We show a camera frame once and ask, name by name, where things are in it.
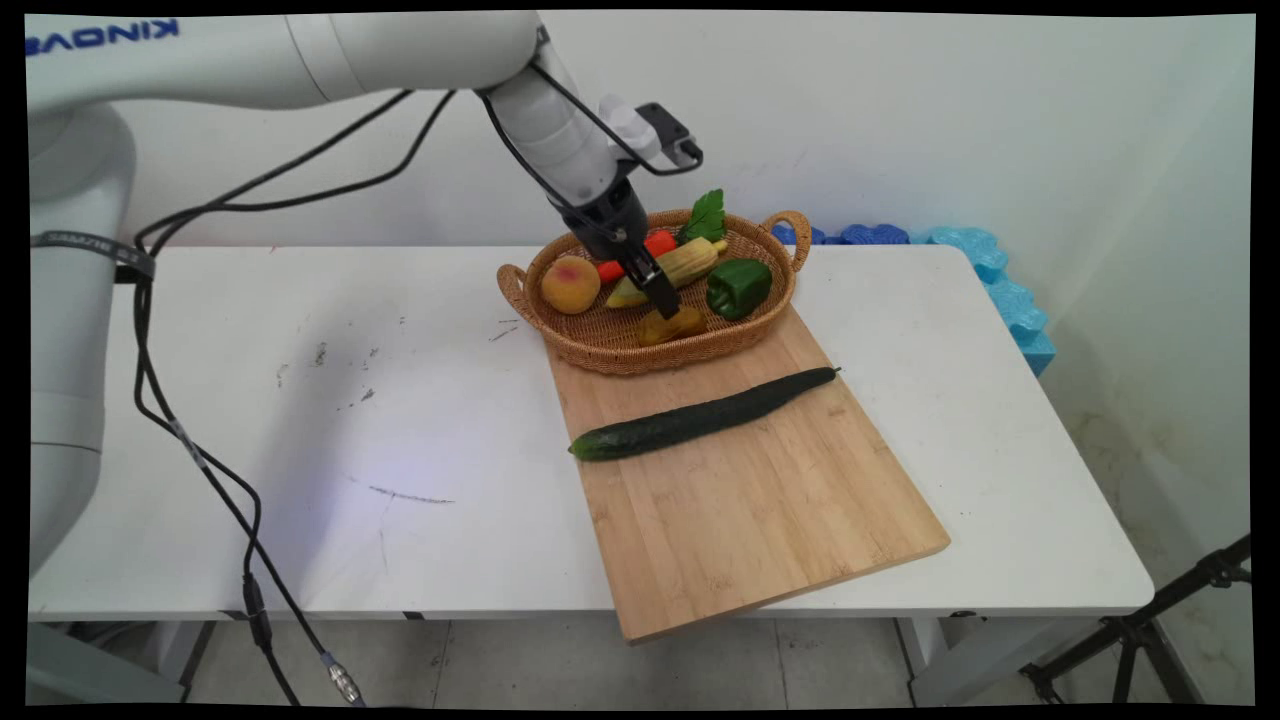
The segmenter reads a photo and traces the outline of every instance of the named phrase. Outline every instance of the white wall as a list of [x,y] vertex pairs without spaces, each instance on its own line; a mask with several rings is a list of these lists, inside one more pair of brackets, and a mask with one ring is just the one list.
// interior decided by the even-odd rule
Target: white wall
[[[658,100],[707,165],[637,174],[649,210],[724,187],[730,211],[995,232],[1052,319],[1046,391],[1157,583],[1248,529],[1248,209],[1256,19],[547,12],[591,104]],[[120,104],[138,141],[125,229],[207,200],[385,96],[265,113]],[[438,94],[256,197],[393,165]],[[357,196],[205,218],[179,242],[543,243],[563,232],[456,99],[415,164]],[[1252,702],[1252,606],[1171,618],[1203,692]]]
[[[1208,111],[1050,328],[1060,355],[1042,378],[1157,585],[1249,532],[1254,23],[1236,31]],[[1207,701],[1253,702],[1252,619],[1245,585],[1161,619]]]
[[[724,187],[728,209],[847,223],[982,225],[1053,314],[1103,250],[1100,225],[1144,179],[1198,73],[1199,18],[1089,19],[778,12],[547,12],[584,96],[663,102],[707,165],[639,177],[650,210]],[[438,94],[421,94],[260,197],[394,164]],[[134,231],[300,152],[381,101],[297,111],[122,102],[138,136]],[[541,243],[563,225],[460,95],[393,184],[323,205],[201,219],[187,242]]]

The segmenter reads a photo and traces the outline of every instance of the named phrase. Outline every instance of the cucumber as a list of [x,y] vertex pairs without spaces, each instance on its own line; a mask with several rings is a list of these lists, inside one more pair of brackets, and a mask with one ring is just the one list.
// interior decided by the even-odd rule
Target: cucumber
[[618,460],[741,425],[782,407],[806,389],[829,383],[840,368],[814,368],[737,395],[686,405],[582,433],[568,451],[579,460]]

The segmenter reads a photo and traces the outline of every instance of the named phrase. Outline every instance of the carrot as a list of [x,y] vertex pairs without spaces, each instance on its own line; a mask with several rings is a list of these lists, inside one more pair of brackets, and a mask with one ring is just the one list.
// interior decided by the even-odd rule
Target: carrot
[[[676,236],[667,231],[658,231],[645,238],[644,246],[649,250],[650,255],[657,258],[676,249]],[[600,273],[602,283],[611,283],[625,274],[622,272],[622,265],[620,265],[617,260],[602,263],[596,265],[595,269]]]

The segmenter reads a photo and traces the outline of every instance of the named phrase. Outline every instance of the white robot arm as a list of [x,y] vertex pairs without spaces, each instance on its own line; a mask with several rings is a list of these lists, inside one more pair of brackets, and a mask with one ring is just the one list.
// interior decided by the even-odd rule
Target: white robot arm
[[[617,259],[664,314],[678,307],[675,290],[644,249],[644,209],[626,181],[643,158],[630,140],[620,149],[618,135],[611,143],[577,111],[568,97],[575,86],[534,12],[27,15],[26,31],[29,574],[70,529],[97,482],[116,261],[110,252],[134,167],[132,136],[106,104],[111,100],[292,109],[389,88],[476,90],[504,141],[588,250]],[[641,127],[646,137],[657,132],[677,168],[700,164],[691,136],[660,106],[637,113],[639,122],[636,113],[623,113],[630,127]],[[648,155],[655,151],[650,147]]]

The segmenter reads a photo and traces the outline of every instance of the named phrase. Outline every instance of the tripod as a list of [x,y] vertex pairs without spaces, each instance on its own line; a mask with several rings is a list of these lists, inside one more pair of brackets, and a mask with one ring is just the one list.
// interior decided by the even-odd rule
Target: tripod
[[1032,684],[1036,694],[1047,703],[1062,703],[1061,696],[1053,689],[1053,680],[1071,671],[1084,661],[1120,643],[1120,669],[1116,671],[1115,691],[1111,702],[1128,702],[1129,685],[1133,682],[1133,665],[1138,650],[1147,651],[1156,675],[1165,685],[1169,700],[1180,703],[1198,702],[1190,683],[1183,674],[1156,632],[1153,620],[1164,611],[1199,592],[1206,585],[1229,588],[1231,583],[1253,584],[1253,573],[1240,568],[1251,557],[1251,534],[1235,541],[1224,550],[1216,550],[1199,560],[1194,568],[1179,575],[1167,585],[1156,591],[1156,597],[1146,606],[1123,618],[1103,618],[1102,628],[1074,644],[1043,667],[1029,664],[1020,670]]

